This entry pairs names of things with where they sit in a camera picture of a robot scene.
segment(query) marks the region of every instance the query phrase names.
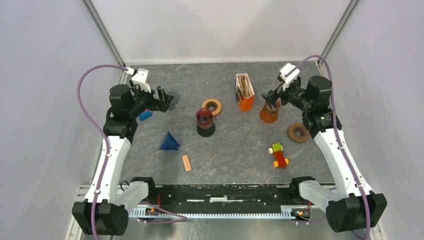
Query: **wooden stick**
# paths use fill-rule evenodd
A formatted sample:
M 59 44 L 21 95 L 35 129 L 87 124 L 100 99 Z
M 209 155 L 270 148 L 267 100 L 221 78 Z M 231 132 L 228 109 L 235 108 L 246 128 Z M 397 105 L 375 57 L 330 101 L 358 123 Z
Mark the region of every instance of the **wooden stick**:
M 190 165 L 189 156 L 182 156 L 182 162 L 184 163 L 185 171 L 189 172 L 192 170 L 192 166 Z

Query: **brown donut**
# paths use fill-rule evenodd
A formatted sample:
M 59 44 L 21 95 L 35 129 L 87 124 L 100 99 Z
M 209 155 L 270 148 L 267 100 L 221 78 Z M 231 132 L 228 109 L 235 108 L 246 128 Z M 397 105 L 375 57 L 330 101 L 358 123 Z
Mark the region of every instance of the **brown donut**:
M 293 142 L 296 143 L 304 143 L 309 140 L 309 137 L 311 136 L 309 131 L 305 128 L 305 126 L 302 123 L 296 122 L 293 123 L 287 130 L 288 137 L 293 140 Z

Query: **black cylinder base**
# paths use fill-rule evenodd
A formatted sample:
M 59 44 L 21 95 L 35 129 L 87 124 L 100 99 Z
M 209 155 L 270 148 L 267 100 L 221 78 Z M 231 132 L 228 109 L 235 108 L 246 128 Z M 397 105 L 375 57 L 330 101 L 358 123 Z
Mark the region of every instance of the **black cylinder base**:
M 197 133 L 205 138 L 212 136 L 215 133 L 215 123 L 212 123 L 209 128 L 201 128 L 197 125 Z

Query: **blue block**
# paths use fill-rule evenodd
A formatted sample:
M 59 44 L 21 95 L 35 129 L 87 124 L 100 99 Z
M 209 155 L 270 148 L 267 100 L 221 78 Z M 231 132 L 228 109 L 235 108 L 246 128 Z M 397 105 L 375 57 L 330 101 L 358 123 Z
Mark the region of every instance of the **blue block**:
M 138 119 L 140 119 L 140 121 L 144 121 L 150 118 L 151 116 L 152 116 L 152 112 L 150 110 L 146 110 L 145 112 L 140 114 L 140 116 L 138 116 Z

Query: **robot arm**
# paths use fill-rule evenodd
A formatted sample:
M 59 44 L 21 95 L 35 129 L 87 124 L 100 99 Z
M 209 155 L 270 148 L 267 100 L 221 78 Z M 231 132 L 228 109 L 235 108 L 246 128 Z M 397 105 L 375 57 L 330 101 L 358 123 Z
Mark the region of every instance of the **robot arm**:
M 131 74 L 133 77 L 130 86 L 118 84 L 109 91 L 111 107 L 106 114 L 103 132 L 110 143 L 110 154 L 100 188 L 96 189 L 105 164 L 106 142 L 104 140 L 90 189 L 85 195 L 84 201 L 75 202 L 72 208 L 72 215 L 82 231 L 88 235 L 93 234 L 91 227 L 93 204 L 96 205 L 95 228 L 97 234 L 121 236 L 127 229 L 129 213 L 139 202 L 149 198 L 149 194 L 153 194 L 149 192 L 149 187 L 154 183 L 152 179 L 148 178 L 134 178 L 126 191 L 119 196 L 117 186 L 125 156 L 137 130 L 136 118 L 146 109 L 166 112 L 174 97 L 167 95 L 164 89 L 158 86 L 159 99 L 154 98 L 155 91 L 150 89 L 146 83 L 147 74 L 145 74 L 146 77 L 143 77 L 140 72 Z M 96 202 L 94 202 L 95 192 L 98 193 Z
M 275 90 L 262 94 L 262 97 L 272 107 L 276 107 L 276 101 L 280 99 L 282 106 L 290 103 L 302 111 L 303 125 L 321 149 L 334 178 L 336 191 L 321 186 L 313 177 L 299 177 L 294 178 L 290 184 L 292 197 L 309 200 L 324 211 L 335 232 L 366 227 L 365 204 L 354 174 L 337 142 L 334 129 L 336 121 L 342 148 L 366 194 L 371 227 L 374 227 L 383 214 L 387 201 L 382 193 L 373 192 L 360 173 L 346 144 L 342 125 L 338 118 L 333 119 L 333 111 L 329 108 L 332 82 L 322 76 L 313 76 L 309 79 L 306 89 L 303 89 L 298 77 L 299 70 L 285 77 L 294 67 L 288 63 L 281 68 L 278 76 L 281 84 Z

